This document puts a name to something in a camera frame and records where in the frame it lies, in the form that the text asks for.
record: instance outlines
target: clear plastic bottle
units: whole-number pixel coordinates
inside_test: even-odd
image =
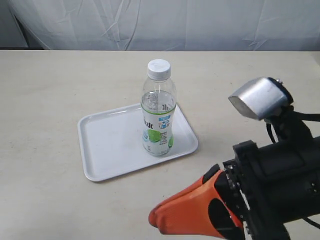
[[[161,156],[168,153],[174,144],[172,122],[177,91],[170,78],[170,63],[166,60],[150,61],[147,75],[141,98],[144,121],[142,143],[148,153]]]

